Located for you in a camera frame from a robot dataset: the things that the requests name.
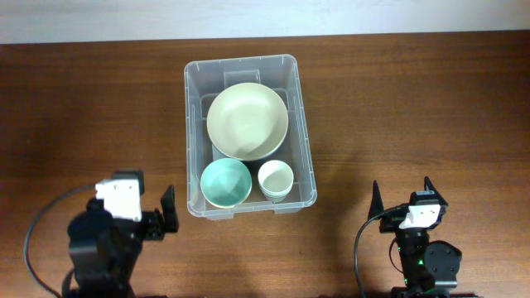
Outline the light grey cup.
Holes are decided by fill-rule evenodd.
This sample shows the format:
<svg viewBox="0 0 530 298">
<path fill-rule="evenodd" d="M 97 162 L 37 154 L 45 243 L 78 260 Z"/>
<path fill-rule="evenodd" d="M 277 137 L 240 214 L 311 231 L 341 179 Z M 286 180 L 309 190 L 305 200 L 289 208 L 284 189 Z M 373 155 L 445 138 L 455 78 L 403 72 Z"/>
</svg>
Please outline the light grey cup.
<svg viewBox="0 0 530 298">
<path fill-rule="evenodd" d="M 272 192 L 291 190 L 294 184 L 294 172 L 284 161 L 267 161 L 258 170 L 258 184 L 260 189 Z"/>
</svg>

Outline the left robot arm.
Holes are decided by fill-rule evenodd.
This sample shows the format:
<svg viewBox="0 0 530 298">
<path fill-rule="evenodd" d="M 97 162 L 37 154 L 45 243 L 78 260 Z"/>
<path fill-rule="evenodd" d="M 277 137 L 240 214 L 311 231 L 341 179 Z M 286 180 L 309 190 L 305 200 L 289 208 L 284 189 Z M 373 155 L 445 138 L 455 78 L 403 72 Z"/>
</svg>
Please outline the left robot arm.
<svg viewBox="0 0 530 298">
<path fill-rule="evenodd" d="M 130 279 L 143 243 L 161 241 L 178 229 L 172 185 L 161 197 L 161 208 L 143 211 L 138 222 L 115 219 L 101 199 L 90 199 L 67 228 L 73 269 L 62 282 L 61 295 L 134 297 Z"/>
</svg>

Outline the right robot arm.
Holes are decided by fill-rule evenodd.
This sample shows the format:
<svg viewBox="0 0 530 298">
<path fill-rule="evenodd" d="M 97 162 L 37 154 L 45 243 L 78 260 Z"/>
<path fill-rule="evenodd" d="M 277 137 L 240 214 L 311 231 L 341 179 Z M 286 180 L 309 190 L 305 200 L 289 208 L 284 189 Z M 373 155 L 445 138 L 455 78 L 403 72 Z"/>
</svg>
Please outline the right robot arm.
<svg viewBox="0 0 530 298">
<path fill-rule="evenodd" d="M 392 233 L 401 262 L 404 287 L 390 291 L 392 298 L 451 297 L 457 287 L 462 252 L 448 242 L 431 241 L 429 231 L 436 228 L 448 203 L 428 177 L 424 189 L 411 193 L 410 200 L 389 209 L 377 183 L 373 183 L 369 218 L 379 221 L 380 233 Z"/>
</svg>

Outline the mint green cup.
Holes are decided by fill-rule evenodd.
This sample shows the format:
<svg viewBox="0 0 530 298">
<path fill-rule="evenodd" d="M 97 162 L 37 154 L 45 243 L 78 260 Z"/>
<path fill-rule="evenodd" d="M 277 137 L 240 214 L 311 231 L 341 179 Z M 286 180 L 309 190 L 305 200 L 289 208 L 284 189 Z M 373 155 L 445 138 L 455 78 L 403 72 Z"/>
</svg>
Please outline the mint green cup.
<svg viewBox="0 0 530 298">
<path fill-rule="evenodd" d="M 283 191 L 283 192 L 272 192 L 272 191 L 265 190 L 265 189 L 261 189 L 261 191 L 262 191 L 264 197 L 267 200 L 273 202 L 274 204 L 282 202 L 289 195 L 289 193 L 291 192 L 290 190 L 286 190 L 286 191 Z"/>
<path fill-rule="evenodd" d="M 222 158 L 211 162 L 200 177 L 203 196 L 238 195 L 249 197 L 253 188 L 249 169 L 232 158 Z"/>
</svg>

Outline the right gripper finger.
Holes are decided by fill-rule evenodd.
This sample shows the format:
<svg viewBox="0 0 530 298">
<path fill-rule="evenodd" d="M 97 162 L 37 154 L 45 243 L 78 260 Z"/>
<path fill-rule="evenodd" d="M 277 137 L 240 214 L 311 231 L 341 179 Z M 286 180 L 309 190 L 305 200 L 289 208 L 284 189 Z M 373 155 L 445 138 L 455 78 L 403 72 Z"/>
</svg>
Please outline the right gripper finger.
<svg viewBox="0 0 530 298">
<path fill-rule="evenodd" d="M 441 194 L 438 192 L 438 190 L 435 188 L 435 186 L 432 184 L 430 178 L 428 176 L 424 177 L 424 189 L 425 191 L 430 193 L 430 196 L 432 196 L 434 199 L 438 201 L 438 204 L 440 206 L 448 206 L 448 203 L 446 200 L 441 196 Z"/>
<path fill-rule="evenodd" d="M 381 214 L 384 211 L 383 201 L 380 194 L 380 189 L 378 182 L 375 180 L 373 182 L 372 188 L 372 199 L 369 206 L 368 219 L 375 218 L 377 215 Z"/>
</svg>

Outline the cream white cup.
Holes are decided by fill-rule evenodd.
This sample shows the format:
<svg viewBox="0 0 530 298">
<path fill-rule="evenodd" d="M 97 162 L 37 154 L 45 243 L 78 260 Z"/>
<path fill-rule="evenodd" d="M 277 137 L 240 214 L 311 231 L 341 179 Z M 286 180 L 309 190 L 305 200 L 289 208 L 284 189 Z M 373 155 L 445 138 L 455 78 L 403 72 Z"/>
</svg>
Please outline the cream white cup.
<svg viewBox="0 0 530 298">
<path fill-rule="evenodd" d="M 242 204 L 248 197 L 238 195 L 219 195 L 206 197 L 205 200 L 214 207 L 221 209 L 231 209 L 238 204 Z"/>
</svg>

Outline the beige bowl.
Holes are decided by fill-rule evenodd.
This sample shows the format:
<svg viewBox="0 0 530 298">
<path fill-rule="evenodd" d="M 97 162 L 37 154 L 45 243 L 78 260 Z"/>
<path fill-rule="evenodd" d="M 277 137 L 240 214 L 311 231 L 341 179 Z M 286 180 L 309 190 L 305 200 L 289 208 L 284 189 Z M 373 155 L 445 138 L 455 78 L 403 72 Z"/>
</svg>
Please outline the beige bowl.
<svg viewBox="0 0 530 298">
<path fill-rule="evenodd" d="M 225 156 L 256 161 L 273 154 L 289 128 L 287 106 L 273 89 L 241 83 L 222 91 L 206 117 L 208 136 Z"/>
</svg>

